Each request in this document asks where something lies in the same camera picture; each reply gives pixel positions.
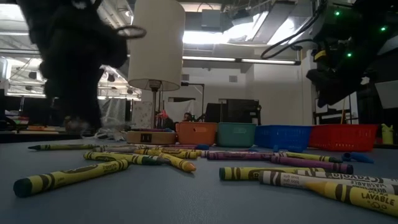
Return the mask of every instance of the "yellow bottle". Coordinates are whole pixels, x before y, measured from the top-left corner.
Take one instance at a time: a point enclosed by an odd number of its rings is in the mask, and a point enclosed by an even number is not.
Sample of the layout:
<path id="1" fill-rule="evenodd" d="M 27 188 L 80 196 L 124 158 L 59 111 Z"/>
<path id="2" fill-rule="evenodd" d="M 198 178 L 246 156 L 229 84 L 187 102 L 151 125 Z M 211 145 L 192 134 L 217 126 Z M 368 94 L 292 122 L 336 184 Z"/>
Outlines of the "yellow bottle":
<path id="1" fill-rule="evenodd" d="M 389 128 L 386 124 L 382 124 L 383 144 L 393 144 L 392 133 L 394 132 L 392 125 Z"/>

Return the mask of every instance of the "person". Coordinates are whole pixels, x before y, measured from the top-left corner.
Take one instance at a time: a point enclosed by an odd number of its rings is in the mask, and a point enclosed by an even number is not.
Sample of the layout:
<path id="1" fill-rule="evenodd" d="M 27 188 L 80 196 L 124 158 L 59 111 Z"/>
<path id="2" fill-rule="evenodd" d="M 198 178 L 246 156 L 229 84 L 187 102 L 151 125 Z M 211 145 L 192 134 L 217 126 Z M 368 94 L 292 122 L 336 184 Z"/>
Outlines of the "person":
<path id="1" fill-rule="evenodd" d="M 182 121 L 192 121 L 192 114 L 189 112 L 186 112 L 184 114 L 184 119 L 182 119 Z"/>

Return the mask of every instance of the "ceiling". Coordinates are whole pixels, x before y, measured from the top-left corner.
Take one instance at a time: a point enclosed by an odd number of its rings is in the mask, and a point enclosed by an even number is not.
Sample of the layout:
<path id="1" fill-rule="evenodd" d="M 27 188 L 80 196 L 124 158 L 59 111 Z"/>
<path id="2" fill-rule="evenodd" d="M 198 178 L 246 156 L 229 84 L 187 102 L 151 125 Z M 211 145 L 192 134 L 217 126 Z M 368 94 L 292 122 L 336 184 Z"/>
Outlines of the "ceiling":
<path id="1" fill-rule="evenodd" d="M 220 43 L 213 43 L 214 36 L 210 36 L 210 42 L 207 44 L 198 44 L 195 41 L 188 40 L 184 43 L 184 55 L 189 56 L 206 56 L 206 57 L 234 57 L 234 58 L 259 58 L 259 54 L 265 50 L 268 46 L 270 40 L 278 41 L 278 39 L 283 39 L 291 35 L 295 30 L 297 30 L 303 22 L 311 15 L 310 0 L 297 0 L 294 1 L 293 6 L 290 7 L 289 12 L 284 12 L 285 16 L 275 19 L 274 21 L 268 21 L 268 15 L 282 14 L 282 12 L 276 12 L 275 4 L 282 1 L 264 1 L 264 0 L 209 0 L 207 3 L 202 3 L 201 1 L 189 0 L 189 1 L 179 1 L 185 8 L 187 13 L 187 22 L 185 30 L 185 35 L 188 37 L 188 33 L 191 31 L 204 33 L 202 30 L 195 30 L 198 26 L 198 19 L 201 18 L 201 9 L 210 8 L 207 4 L 215 4 L 214 7 L 219 8 L 223 14 L 227 17 L 227 23 L 230 26 L 224 29 L 225 32 L 212 32 L 218 33 L 218 35 L 225 35 L 232 33 L 232 23 L 231 19 L 236 12 L 240 9 L 245 9 L 250 7 L 248 12 L 250 16 L 257 16 L 253 21 L 253 24 L 249 27 L 249 30 L 239 30 L 238 33 L 245 33 L 244 37 L 239 37 L 236 39 L 227 39 L 227 41 Z M 100 17 L 106 21 L 109 25 L 113 27 L 120 27 L 128 25 L 132 22 L 131 14 L 134 15 L 134 4 L 135 0 L 104 0 L 101 7 L 98 10 Z M 41 84 L 44 80 L 31 79 L 28 77 L 29 72 L 37 71 L 40 59 L 38 55 L 23 55 L 19 54 L 15 50 L 37 50 L 35 45 L 32 45 L 27 35 L 27 25 L 25 23 L 24 17 L 17 5 L 13 4 L 1 4 L 0 5 L 0 55 L 9 59 L 10 64 L 12 64 L 11 85 L 10 92 L 16 93 L 42 93 Z M 254 35 L 252 39 L 248 39 L 249 35 Z M 5 54 L 4 49 L 12 49 L 13 52 Z M 286 50 L 282 52 L 276 59 L 284 60 L 295 60 L 296 52 L 291 52 Z M 245 72 L 250 65 L 241 63 L 220 63 L 220 62 L 199 62 L 199 61 L 189 61 L 183 64 L 184 67 L 198 67 L 198 68 L 240 68 L 242 72 Z M 119 70 L 109 68 L 107 70 L 108 74 L 115 75 L 115 82 L 107 81 L 107 74 L 101 79 L 99 86 L 103 88 L 106 86 L 116 87 L 119 96 L 127 95 L 127 78 L 128 74 L 128 62 L 122 66 Z M 24 85 L 31 85 L 32 90 L 26 90 Z M 115 90 L 101 90 L 101 94 L 110 95 L 114 94 Z M 133 95 L 127 95 L 130 97 L 140 97 L 141 92 L 134 89 Z"/>

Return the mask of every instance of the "green crayon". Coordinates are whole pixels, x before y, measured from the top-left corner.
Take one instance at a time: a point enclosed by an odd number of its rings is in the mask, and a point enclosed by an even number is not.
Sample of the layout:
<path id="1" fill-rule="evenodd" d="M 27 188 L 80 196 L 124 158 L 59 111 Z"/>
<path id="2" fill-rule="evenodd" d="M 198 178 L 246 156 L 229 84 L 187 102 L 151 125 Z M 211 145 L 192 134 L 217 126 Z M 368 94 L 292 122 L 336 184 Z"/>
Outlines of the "green crayon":
<path id="1" fill-rule="evenodd" d="M 219 170 L 220 180 L 259 180 L 262 171 L 294 173 L 297 170 L 325 171 L 322 168 L 304 167 L 222 167 Z"/>
<path id="2" fill-rule="evenodd" d="M 166 159 L 160 158 L 159 156 L 123 154 L 117 152 L 86 152 L 83 157 L 96 161 L 116 161 L 125 159 L 130 164 L 136 165 L 162 165 L 168 163 Z"/>
<path id="3" fill-rule="evenodd" d="M 120 161 L 104 162 L 77 169 L 33 175 L 15 181 L 14 193 L 18 197 L 28 197 L 37 193 L 63 187 L 65 185 L 125 170 L 128 167 L 128 161 L 122 159 Z"/>
<path id="4" fill-rule="evenodd" d="M 96 145 L 93 144 L 54 144 L 54 145 L 29 146 L 28 149 L 45 151 L 45 150 L 94 149 L 95 147 Z"/>

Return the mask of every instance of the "table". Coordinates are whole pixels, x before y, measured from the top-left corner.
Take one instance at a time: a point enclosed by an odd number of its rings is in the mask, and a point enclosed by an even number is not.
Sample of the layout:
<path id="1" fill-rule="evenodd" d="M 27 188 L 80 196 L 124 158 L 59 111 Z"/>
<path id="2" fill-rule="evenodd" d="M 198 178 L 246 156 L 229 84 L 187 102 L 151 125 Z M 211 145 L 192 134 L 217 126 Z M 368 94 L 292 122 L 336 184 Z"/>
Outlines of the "table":
<path id="1" fill-rule="evenodd" d="M 261 161 L 193 161 L 190 175 L 169 166 L 136 166 L 28 198 L 17 198 L 15 180 L 98 163 L 86 150 L 29 151 L 35 144 L 92 144 L 93 140 L 0 144 L 0 223 L 397 223 L 398 219 L 315 193 L 220 181 L 218 168 L 282 166 Z M 340 153 L 307 150 L 339 157 Z M 354 173 L 398 178 L 398 151 L 375 149 L 375 164 L 352 162 Z"/>

